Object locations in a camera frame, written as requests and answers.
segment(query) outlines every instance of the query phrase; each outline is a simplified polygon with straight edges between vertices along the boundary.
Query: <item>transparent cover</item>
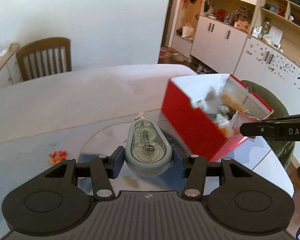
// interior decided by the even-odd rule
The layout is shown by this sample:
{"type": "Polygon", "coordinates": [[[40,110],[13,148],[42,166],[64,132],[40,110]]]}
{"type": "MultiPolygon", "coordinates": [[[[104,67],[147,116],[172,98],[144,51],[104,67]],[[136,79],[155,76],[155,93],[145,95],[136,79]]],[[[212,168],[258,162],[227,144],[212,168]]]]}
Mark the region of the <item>transparent cover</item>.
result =
{"type": "Polygon", "coordinates": [[[134,126],[130,151],[140,162],[155,163],[165,156],[167,149],[152,123],[140,120],[134,126]]]}

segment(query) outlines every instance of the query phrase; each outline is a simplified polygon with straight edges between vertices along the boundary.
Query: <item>green chair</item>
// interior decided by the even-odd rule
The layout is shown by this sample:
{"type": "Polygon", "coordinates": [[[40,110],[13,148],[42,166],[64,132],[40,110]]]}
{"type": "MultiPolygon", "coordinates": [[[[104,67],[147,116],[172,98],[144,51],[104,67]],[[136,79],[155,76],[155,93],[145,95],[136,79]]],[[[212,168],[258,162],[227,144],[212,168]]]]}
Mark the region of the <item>green chair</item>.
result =
{"type": "MultiPolygon", "coordinates": [[[[256,92],[271,108],[274,113],[270,118],[277,118],[289,115],[287,108],[281,103],[281,101],[268,89],[260,86],[252,81],[242,80],[244,84],[249,87],[249,91],[256,92]]],[[[295,142],[281,142],[274,141],[272,138],[264,137],[271,149],[274,151],[275,155],[278,157],[282,166],[286,169],[290,163],[295,142]]]]}

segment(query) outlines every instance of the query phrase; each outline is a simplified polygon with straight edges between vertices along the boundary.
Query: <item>chair backrest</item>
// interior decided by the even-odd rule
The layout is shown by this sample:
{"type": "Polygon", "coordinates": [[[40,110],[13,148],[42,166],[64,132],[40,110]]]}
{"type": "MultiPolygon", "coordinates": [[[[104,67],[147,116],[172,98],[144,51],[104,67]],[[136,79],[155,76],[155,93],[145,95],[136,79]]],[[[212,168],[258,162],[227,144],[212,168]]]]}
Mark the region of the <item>chair backrest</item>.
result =
{"type": "Polygon", "coordinates": [[[62,37],[32,42],[17,51],[24,81],[72,71],[70,40],[62,37]]]}

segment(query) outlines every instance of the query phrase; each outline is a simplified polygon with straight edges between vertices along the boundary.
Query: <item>wooden floor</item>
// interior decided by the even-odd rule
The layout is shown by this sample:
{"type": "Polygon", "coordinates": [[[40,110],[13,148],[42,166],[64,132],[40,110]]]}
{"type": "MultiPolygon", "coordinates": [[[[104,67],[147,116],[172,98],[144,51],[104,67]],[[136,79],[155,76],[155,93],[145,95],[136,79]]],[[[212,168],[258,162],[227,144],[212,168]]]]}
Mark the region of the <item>wooden floor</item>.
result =
{"type": "MultiPolygon", "coordinates": [[[[186,65],[192,70],[196,71],[197,67],[189,62],[177,62],[173,61],[170,58],[160,58],[158,63],[160,64],[182,64],[186,65]]],[[[287,228],[287,232],[292,235],[293,237],[296,236],[297,230],[300,227],[300,178],[297,175],[297,169],[293,166],[292,163],[289,164],[287,168],[287,174],[289,175],[293,187],[294,187],[294,195],[293,201],[295,203],[295,212],[291,219],[290,225],[287,228]]]]}

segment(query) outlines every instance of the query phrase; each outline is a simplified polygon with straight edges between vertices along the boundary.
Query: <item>red box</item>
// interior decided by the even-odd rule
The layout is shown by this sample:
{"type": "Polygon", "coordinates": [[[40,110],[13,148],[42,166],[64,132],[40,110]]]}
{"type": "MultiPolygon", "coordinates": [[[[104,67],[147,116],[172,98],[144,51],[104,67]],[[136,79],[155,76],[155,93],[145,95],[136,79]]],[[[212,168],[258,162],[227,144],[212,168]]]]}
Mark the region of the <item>red box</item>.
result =
{"type": "Polygon", "coordinates": [[[226,91],[250,116],[268,118],[273,113],[255,93],[230,74],[205,74],[171,78],[162,103],[162,112],[193,154],[216,161],[242,144],[247,137],[238,134],[227,139],[200,108],[202,102],[220,100],[226,91]]]}

